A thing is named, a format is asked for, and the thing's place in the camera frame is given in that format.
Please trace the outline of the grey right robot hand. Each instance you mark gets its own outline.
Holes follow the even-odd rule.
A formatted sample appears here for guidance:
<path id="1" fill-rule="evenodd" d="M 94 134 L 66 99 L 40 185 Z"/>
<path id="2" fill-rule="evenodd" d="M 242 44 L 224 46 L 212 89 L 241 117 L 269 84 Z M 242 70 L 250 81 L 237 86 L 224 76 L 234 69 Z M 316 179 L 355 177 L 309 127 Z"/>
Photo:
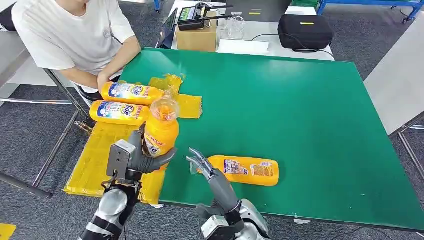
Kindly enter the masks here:
<path id="1" fill-rule="evenodd" d="M 224 173 L 218 168 L 213 167 L 200 151 L 190 147 L 189 152 L 194 154 L 194 156 L 187 156 L 186 160 L 196 165 L 202 171 L 213 193 L 213 200 L 210 206 L 200 203 L 196 206 L 196 212 L 204 219 L 208 219 L 214 215 L 239 214 L 241 200 L 237 197 Z"/>

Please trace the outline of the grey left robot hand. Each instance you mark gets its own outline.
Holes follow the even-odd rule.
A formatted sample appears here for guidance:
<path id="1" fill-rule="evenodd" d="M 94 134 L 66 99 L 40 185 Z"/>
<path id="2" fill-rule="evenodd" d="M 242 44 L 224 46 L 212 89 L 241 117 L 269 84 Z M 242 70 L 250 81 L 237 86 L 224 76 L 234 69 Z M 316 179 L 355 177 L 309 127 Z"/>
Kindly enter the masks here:
<path id="1" fill-rule="evenodd" d="M 128 142 L 135 147 L 134 156 L 127 164 L 126 175 L 135 178 L 136 175 L 150 174 L 168 164 L 177 153 L 177 148 L 171 148 L 166 154 L 152 157 L 143 153 L 143 140 L 145 136 L 146 122 L 138 130 L 133 131 Z"/>

